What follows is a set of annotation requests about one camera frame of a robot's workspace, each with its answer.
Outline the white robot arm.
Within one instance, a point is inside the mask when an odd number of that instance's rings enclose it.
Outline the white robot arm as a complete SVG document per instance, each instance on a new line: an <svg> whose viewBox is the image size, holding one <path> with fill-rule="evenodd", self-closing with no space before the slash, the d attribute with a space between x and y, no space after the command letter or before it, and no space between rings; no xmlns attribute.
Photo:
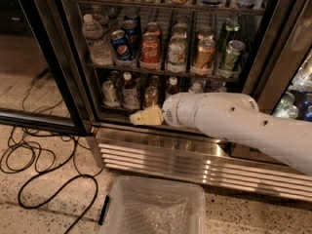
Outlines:
<svg viewBox="0 0 312 234"><path fill-rule="evenodd" d="M254 99L235 93L178 93L130 116L135 125L191 128L208 137L255 148L312 175L312 124L258 110Z"/></svg>

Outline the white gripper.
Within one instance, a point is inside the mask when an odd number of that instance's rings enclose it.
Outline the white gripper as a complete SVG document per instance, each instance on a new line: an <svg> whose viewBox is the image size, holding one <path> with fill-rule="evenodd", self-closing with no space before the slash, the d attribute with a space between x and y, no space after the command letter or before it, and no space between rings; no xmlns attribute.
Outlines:
<svg viewBox="0 0 312 234"><path fill-rule="evenodd" d="M134 125L160 126L165 119L172 127L193 128L194 104L194 94L179 93L164 101L163 115L160 107L154 105L132 114L130 120Z"/></svg>

